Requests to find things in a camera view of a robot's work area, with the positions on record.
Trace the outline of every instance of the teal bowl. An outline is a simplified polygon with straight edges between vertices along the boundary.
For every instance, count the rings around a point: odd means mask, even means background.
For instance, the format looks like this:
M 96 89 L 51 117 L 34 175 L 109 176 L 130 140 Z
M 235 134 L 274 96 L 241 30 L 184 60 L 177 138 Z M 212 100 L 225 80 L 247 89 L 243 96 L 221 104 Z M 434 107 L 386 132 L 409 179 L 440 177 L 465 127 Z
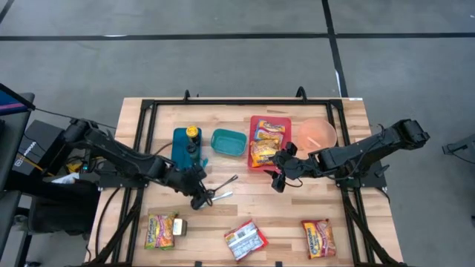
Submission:
M 247 137 L 244 133 L 216 129 L 211 138 L 211 147 L 218 153 L 241 156 L 246 150 L 246 141 Z

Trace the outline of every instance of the food package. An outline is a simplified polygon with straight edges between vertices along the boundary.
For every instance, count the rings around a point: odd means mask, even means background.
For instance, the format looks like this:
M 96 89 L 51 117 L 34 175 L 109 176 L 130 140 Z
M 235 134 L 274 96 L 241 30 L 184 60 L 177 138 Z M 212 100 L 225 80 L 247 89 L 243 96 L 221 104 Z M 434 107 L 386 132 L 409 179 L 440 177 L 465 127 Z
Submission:
M 168 215 L 148 215 L 148 231 L 145 248 L 160 248 L 162 250 L 172 249 L 174 247 L 173 220 L 176 213 Z
M 307 236 L 309 259 L 336 255 L 332 226 L 328 219 L 303 220 L 301 222 Z
M 269 158 L 281 149 L 284 134 L 283 125 L 273 125 L 264 119 L 259 120 L 254 141 L 251 142 L 252 167 L 273 165 Z
M 252 167 L 272 165 L 271 156 L 280 150 L 277 140 L 261 140 L 251 142 Z
M 224 234 L 224 239 L 235 256 L 236 261 L 242 260 L 253 251 L 257 251 L 269 244 L 252 220 Z

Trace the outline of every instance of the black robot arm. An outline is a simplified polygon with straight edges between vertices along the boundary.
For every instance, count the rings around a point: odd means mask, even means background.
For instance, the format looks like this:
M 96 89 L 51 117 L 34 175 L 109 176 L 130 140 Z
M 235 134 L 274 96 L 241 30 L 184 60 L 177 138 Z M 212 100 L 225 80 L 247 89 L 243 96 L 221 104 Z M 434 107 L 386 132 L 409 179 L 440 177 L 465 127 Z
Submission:
M 206 173 L 199 165 L 186 170 L 175 168 L 170 159 L 160 155 L 141 154 L 115 141 L 111 133 L 101 131 L 95 122 L 72 119 L 64 133 L 66 144 L 74 148 L 87 148 L 103 156 L 129 179 L 146 179 L 173 188 L 185 196 L 192 196 L 191 206 L 198 209 L 208 196 L 201 180 Z
M 272 187 L 277 192 L 283 192 L 286 177 L 329 177 L 335 180 L 364 177 L 374 162 L 399 149 L 421 148 L 428 140 L 428 133 L 422 130 L 417 121 L 403 119 L 389 128 L 383 128 L 379 134 L 346 147 L 311 152 L 308 159 L 296 158 L 297 147 L 288 142 L 285 149 L 272 158 L 281 171 L 271 173 Z

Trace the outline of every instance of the wooden tabletop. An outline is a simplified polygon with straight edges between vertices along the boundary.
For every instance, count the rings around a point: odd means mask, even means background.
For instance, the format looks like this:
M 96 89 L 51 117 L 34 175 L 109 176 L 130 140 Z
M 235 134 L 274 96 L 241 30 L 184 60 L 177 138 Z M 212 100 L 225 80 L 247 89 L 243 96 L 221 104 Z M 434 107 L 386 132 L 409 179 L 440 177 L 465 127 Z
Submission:
M 134 143 L 137 121 L 142 98 L 124 99 L 117 126 L 116 139 L 128 146 Z M 361 100 L 342 99 L 347 127 L 351 142 L 371 135 L 364 103 Z M 339 143 L 342 144 L 338 116 L 335 120 Z M 249 135 L 249 122 L 253 115 L 282 116 L 292 120 L 292 139 L 296 140 L 299 125 L 314 117 L 327 119 L 325 107 L 317 105 L 167 105 L 159 106 L 157 122 L 154 129 L 152 151 L 172 140 L 175 128 L 196 125 L 203 131 L 203 156 L 209 159 L 206 167 L 207 188 L 215 188 L 234 174 L 239 179 L 225 188 L 234 195 L 216 202 L 211 208 L 200 211 L 191 209 L 190 197 L 176 194 L 170 188 L 151 183 L 145 189 L 140 226 L 135 244 L 134 266 L 192 266 L 196 260 L 203 261 L 204 266 L 236 265 L 223 235 L 253 219 L 257 227 L 269 240 L 269 245 L 241 260 L 238 264 L 248 266 L 273 266 L 275 261 L 282 261 L 285 266 L 351 266 L 350 243 L 345 223 L 344 209 L 340 190 L 327 178 L 302 179 L 301 188 L 286 187 L 282 194 L 271 188 L 269 175 L 249 171 L 247 152 L 242 157 L 216 154 L 210 139 L 216 128 L 240 131 Z M 145 145 L 147 124 L 143 131 L 141 151 Z M 163 156 L 171 156 L 171 148 L 166 148 Z M 298 157 L 307 158 L 307 152 L 299 150 Z M 101 193 L 94 229 L 89 241 L 89 249 L 94 255 L 94 242 L 99 215 L 113 189 Z M 121 189 L 105 212 L 102 222 L 99 247 L 102 248 L 117 229 L 123 189 Z M 396 230 L 387 199 L 377 190 L 363 188 L 364 207 L 370 230 L 386 249 L 398 261 L 402 255 L 396 236 Z M 166 214 L 179 211 L 180 217 L 188 221 L 186 237 L 175 239 L 175 248 L 171 251 L 145 250 L 147 232 L 147 215 Z M 308 260 L 307 239 L 301 226 L 301 220 L 330 219 L 336 243 L 336 257 Z M 129 233 L 124 234 L 120 259 L 125 260 Z M 361 234 L 357 230 L 361 260 L 365 261 Z

